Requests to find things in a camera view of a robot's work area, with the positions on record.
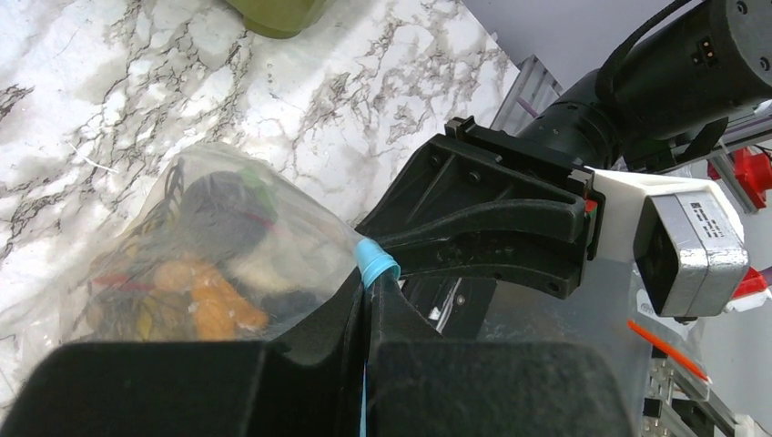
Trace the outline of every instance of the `clear plastic bag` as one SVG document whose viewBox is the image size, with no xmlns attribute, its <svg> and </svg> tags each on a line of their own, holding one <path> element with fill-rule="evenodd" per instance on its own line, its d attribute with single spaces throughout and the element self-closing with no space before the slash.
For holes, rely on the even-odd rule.
<svg viewBox="0 0 772 437">
<path fill-rule="evenodd" d="M 60 282 L 60 340 L 273 339 L 335 293 L 360 239 L 268 165 L 191 147 Z"/>
<path fill-rule="evenodd" d="M 666 353 L 699 380 L 709 381 L 700 351 L 704 321 L 657 316 L 637 267 L 634 267 L 630 280 L 630 317 L 627 323 L 630 329 Z"/>
</svg>

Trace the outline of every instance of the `black cable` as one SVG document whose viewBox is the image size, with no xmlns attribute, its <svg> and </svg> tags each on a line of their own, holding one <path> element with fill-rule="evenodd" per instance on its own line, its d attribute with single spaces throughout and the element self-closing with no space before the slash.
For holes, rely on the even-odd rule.
<svg viewBox="0 0 772 437">
<path fill-rule="evenodd" d="M 608 104 L 615 105 L 615 91 L 614 91 L 614 79 L 622 69 L 627 55 L 633 50 L 635 43 L 643 38 L 649 31 L 654 29 L 656 25 L 662 23 L 666 18 L 672 15 L 675 11 L 690 3 L 692 0 L 675 0 L 670 5 L 665 6 L 664 9 L 645 21 L 640 27 L 638 27 L 627 39 L 620 44 L 614 52 L 605 60 L 604 64 L 598 70 L 598 77 L 595 81 L 595 93 L 598 98 Z"/>
<path fill-rule="evenodd" d="M 148 212 L 147 216 L 142 221 L 142 224 L 132 231 L 132 236 L 142 235 L 153 229 L 157 229 L 170 220 L 174 213 L 172 207 L 179 207 L 179 202 L 182 199 L 182 193 L 185 188 L 183 178 L 184 165 L 185 163 L 181 158 L 174 167 L 169 169 L 167 178 L 164 181 L 164 198 Z"/>
</svg>

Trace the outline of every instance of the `marble countertop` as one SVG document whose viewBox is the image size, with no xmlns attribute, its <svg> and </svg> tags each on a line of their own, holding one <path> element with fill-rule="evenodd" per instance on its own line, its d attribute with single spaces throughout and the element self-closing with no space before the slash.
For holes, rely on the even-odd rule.
<svg viewBox="0 0 772 437">
<path fill-rule="evenodd" d="M 9 0 L 0 38 L 0 310 L 122 230 L 187 146 L 265 159 L 356 222 L 446 120 L 489 124 L 517 75 L 453 0 L 339 0 L 287 41 L 221 0 Z"/>
</svg>

